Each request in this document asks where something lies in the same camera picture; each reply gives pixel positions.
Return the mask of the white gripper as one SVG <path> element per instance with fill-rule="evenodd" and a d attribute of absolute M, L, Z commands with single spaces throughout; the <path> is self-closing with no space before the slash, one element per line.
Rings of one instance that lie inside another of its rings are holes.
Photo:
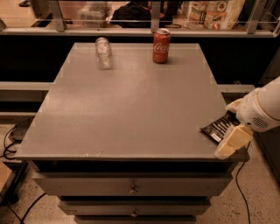
<path fill-rule="evenodd" d="M 253 139 L 253 130 L 264 130 L 262 111 L 256 99 L 257 91 L 258 88 L 246 94 L 243 98 L 230 102 L 225 107 L 226 111 L 235 113 L 236 118 L 242 124 L 231 125 L 227 129 L 214 153 L 218 159 L 229 158 L 241 147 L 248 144 Z"/>

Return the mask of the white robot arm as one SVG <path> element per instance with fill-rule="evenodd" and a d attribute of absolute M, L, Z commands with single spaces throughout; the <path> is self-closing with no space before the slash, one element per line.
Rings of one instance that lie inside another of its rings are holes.
<path fill-rule="evenodd" d="M 226 159 L 248 144 L 255 132 L 265 132 L 280 126 L 280 77 L 258 87 L 226 106 L 239 121 L 231 126 L 218 144 L 214 155 Z"/>

